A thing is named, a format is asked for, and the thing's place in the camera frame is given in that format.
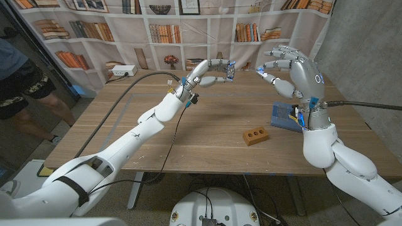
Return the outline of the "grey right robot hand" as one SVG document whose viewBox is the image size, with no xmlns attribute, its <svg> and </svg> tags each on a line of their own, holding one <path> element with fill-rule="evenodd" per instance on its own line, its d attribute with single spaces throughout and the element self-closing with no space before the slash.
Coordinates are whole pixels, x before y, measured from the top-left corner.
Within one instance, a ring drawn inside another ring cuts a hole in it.
<svg viewBox="0 0 402 226">
<path fill-rule="evenodd" d="M 324 98 L 323 76 L 317 64 L 308 59 L 300 50 L 288 45 L 279 45 L 264 54 L 278 59 L 258 66 L 256 73 L 265 81 L 273 84 L 281 96 L 287 99 L 298 97 L 302 103 L 309 102 L 313 97 L 320 100 Z M 287 68 L 290 71 L 292 82 L 265 72 L 266 69 L 274 67 Z"/>
</svg>

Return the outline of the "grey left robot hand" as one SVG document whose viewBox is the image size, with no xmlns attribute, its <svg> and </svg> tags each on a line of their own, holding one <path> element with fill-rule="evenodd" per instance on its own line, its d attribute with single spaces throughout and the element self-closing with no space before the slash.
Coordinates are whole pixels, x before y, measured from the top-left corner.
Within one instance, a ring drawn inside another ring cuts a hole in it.
<svg viewBox="0 0 402 226">
<path fill-rule="evenodd" d="M 200 62 L 182 82 L 182 87 L 176 89 L 176 97 L 185 102 L 191 96 L 191 91 L 196 85 L 201 87 L 210 87 L 216 83 L 232 82 L 235 74 L 235 61 L 212 59 Z M 224 72 L 225 77 L 204 77 L 208 71 Z"/>
</svg>

